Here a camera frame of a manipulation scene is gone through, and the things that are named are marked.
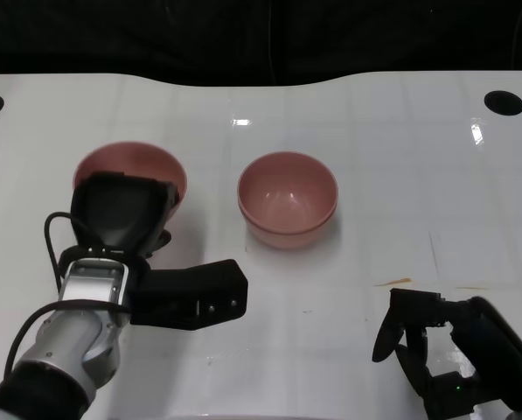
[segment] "ceramic bowl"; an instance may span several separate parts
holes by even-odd
[[[241,174],[237,195],[257,239],[292,249],[321,237],[337,208],[338,185],[318,160],[282,151],[253,161]]]
[[[152,144],[112,143],[94,150],[78,165],[74,174],[74,188],[94,172],[123,172],[125,175],[170,181],[177,186],[179,203],[171,209],[169,218],[177,211],[187,189],[183,166],[170,153]]]

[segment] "black cable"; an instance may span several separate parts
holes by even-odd
[[[59,273],[59,265],[57,264],[57,257],[54,254],[54,250],[52,249],[51,242],[51,222],[57,217],[64,217],[66,219],[70,219],[73,224],[78,226],[80,229],[84,231],[85,234],[89,236],[93,236],[96,245],[103,245],[103,241],[92,229],[86,226],[80,219],[72,216],[70,213],[66,212],[55,212],[51,213],[47,216],[45,220],[45,225],[43,227],[43,232],[45,234],[45,243],[47,245],[47,251],[49,252],[49,257],[51,258],[52,271],[54,272],[54,281],[57,284],[57,291],[60,293],[60,288],[62,287],[62,282],[60,281],[60,273]]]
[[[112,304],[110,302],[101,302],[97,300],[60,300],[59,302],[52,302],[46,304],[42,308],[37,309],[22,325],[16,334],[16,338],[12,342],[8,357],[6,358],[6,365],[4,366],[4,379],[7,379],[14,367],[14,360],[16,359],[17,350],[19,345],[24,339],[25,335],[29,331],[30,327],[39,317],[45,315],[51,311],[110,311],[114,313],[130,313],[130,309],[127,306],[120,304]]]
[[[275,67],[272,63],[272,1],[268,2],[268,65],[270,66],[270,80],[276,86]]]
[[[515,59],[517,57],[517,41],[519,37],[519,29],[521,28],[522,23],[522,6],[521,11],[519,12],[519,16],[517,17],[517,22],[515,22],[515,29],[513,30],[513,40],[512,40],[512,61],[510,64],[510,69],[515,70]]]

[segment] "white table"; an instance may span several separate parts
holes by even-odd
[[[522,98],[522,73],[373,73],[275,88],[0,76],[0,379],[17,329],[55,299],[45,217],[69,208],[89,151],[138,140],[174,153],[189,181],[168,223],[173,242],[152,265],[234,258],[250,283],[247,314],[198,332],[127,328],[122,368],[85,419],[425,418],[397,360],[371,363],[387,283],[485,296],[522,338],[522,114],[484,106],[499,89]],[[280,150],[321,159],[338,180],[334,228],[304,251],[257,243],[236,204],[245,165]],[[65,221],[52,237],[58,251],[73,244]],[[448,330],[429,334],[432,374],[468,374]],[[494,402],[472,418],[507,413]]]

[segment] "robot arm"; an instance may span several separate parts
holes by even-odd
[[[94,175],[77,187],[72,214],[103,247],[73,225],[79,246],[60,257],[59,301],[75,309],[55,311],[35,344],[6,369],[0,420],[79,420],[115,375],[119,334],[129,321],[196,330],[245,313],[247,279],[234,261],[180,270],[146,263],[171,238],[163,226],[176,204],[174,185],[122,174]]]

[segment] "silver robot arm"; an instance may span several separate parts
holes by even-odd
[[[59,300],[89,299],[122,305],[128,278],[129,269],[120,262],[84,258],[71,263]],[[79,398],[73,398],[73,408],[77,411],[72,412],[68,417],[80,418],[94,401],[97,389],[108,383],[119,367],[118,338],[128,320],[126,314],[108,311],[56,311],[43,322],[38,330],[35,344],[17,361],[11,376],[15,373],[21,375],[22,370],[24,370],[23,376],[30,375],[27,369],[42,368],[42,372],[52,372],[58,378],[71,382],[65,391],[72,394],[75,389],[77,392],[74,394],[78,394]],[[24,420],[17,416],[18,412],[37,410],[37,406],[42,403],[42,401],[25,401],[24,403],[30,405],[30,408],[21,407],[23,402],[18,401],[14,394],[21,391],[21,384],[25,381],[25,378],[20,378],[17,384],[1,390],[0,420]],[[55,399],[53,395],[49,397],[51,400]],[[62,398],[64,395],[62,397],[56,395],[55,402],[59,402]],[[64,418],[64,414],[57,413],[57,418]]]

